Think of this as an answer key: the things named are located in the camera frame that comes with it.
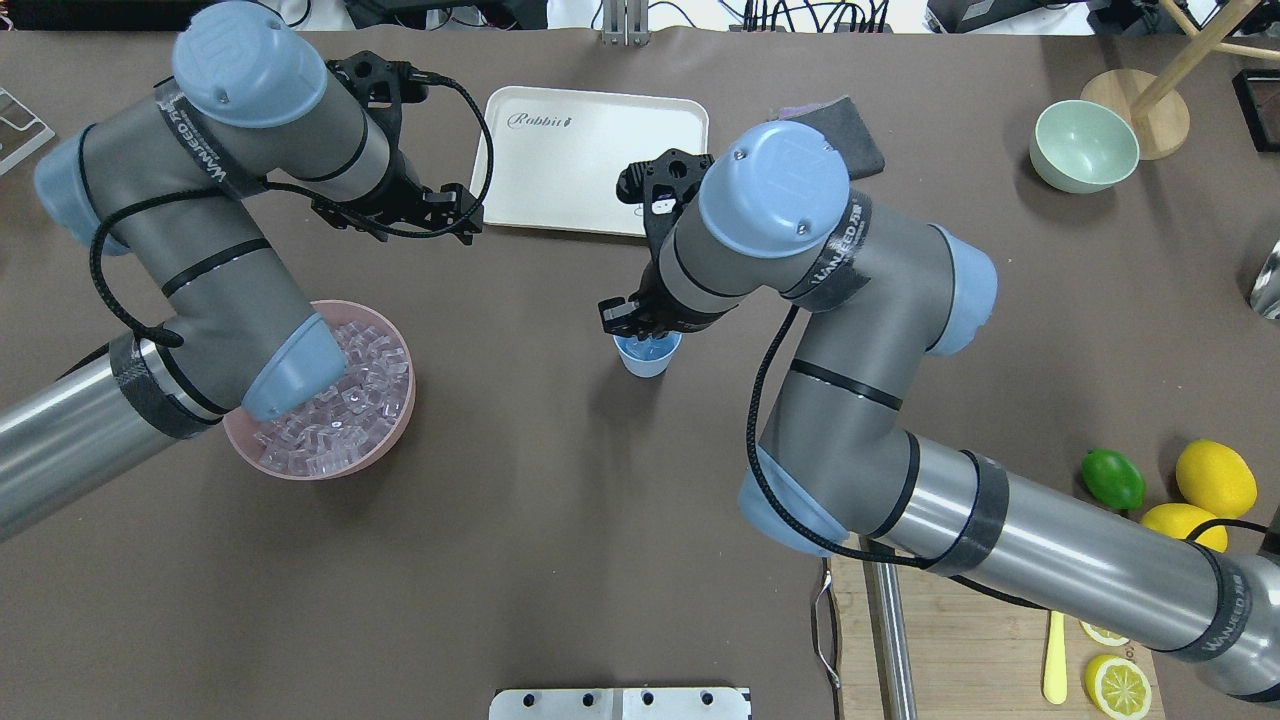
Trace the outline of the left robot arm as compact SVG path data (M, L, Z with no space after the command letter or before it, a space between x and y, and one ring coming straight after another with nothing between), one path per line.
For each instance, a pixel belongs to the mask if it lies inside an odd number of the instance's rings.
M339 379L344 354L246 199L471 243L484 195L421 184L399 146L402 106L433 87L458 83L370 51L326 61L271 9L216 3L147 99L38 163L40 202L125 331L3 414L4 538L236 409L271 420Z

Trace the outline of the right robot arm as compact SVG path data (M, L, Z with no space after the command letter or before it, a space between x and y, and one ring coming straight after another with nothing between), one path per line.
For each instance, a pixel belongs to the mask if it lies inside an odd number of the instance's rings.
M652 260L600 302L607 333L704 331L759 288L809 313L765 424L748 411L742 514L791 548L897 564L1009 603L1059 610L1196 669L1235 700L1277 703L1277 541L1229 556L1161 536L905 430L922 360L968 346L993 263L943 227L863 193L884 160L850 120L768 120L724 154L671 149L620 173Z

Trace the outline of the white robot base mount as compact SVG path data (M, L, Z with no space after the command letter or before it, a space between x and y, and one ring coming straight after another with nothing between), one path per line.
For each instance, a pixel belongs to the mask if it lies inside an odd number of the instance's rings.
M753 719L749 689L735 687L614 687L506 689L489 719Z

